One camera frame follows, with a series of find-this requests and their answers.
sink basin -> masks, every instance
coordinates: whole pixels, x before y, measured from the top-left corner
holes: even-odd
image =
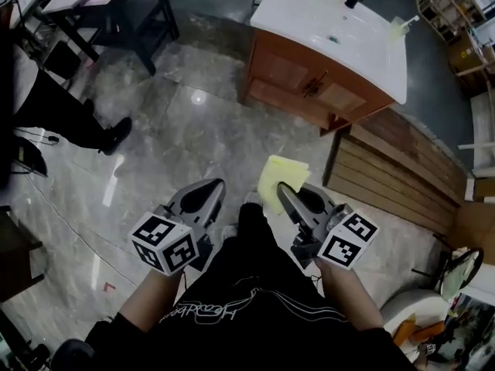
[[[391,24],[360,3],[349,9],[342,0],[263,0],[251,25],[314,49],[406,101],[405,37],[392,40]]]

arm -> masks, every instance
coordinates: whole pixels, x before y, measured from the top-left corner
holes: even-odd
[[[145,280],[122,305],[119,313],[143,332],[148,332],[173,307],[181,273],[171,277],[150,270]]]
[[[384,320],[373,299],[354,271],[346,271],[318,258],[316,266],[322,272],[323,292],[332,298],[341,312],[357,330],[383,328]]]

wooden cabinet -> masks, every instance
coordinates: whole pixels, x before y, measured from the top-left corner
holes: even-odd
[[[247,95],[333,131],[393,103],[382,90],[326,56],[256,32]]]

table leg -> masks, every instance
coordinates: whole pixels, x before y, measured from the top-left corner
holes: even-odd
[[[77,32],[73,26],[67,21],[65,15],[52,14],[50,16],[55,24],[62,29],[62,31],[69,36],[76,45],[81,48],[81,50],[86,53],[94,62],[100,57],[97,52],[93,49],[90,43],[88,43],[82,36]]]
[[[156,73],[155,64],[152,62],[151,55],[139,39],[139,35],[132,27],[131,21],[129,21],[128,17],[120,9],[112,10],[111,14],[124,33],[124,37],[127,37],[127,42],[131,49],[138,54],[139,59],[143,62],[149,74],[154,76]]]
[[[166,16],[170,25],[172,26],[172,39],[176,40],[179,38],[179,28],[177,27],[176,18],[173,16],[172,7],[170,6],[169,0],[160,0],[165,6],[165,11],[163,14]]]

cabinet door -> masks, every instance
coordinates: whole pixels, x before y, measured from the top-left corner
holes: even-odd
[[[350,122],[393,102],[382,90],[338,63],[331,63],[325,76],[308,91],[306,99]]]
[[[321,69],[294,62],[257,44],[251,63],[250,77],[258,78],[291,94],[304,97],[322,77]]]

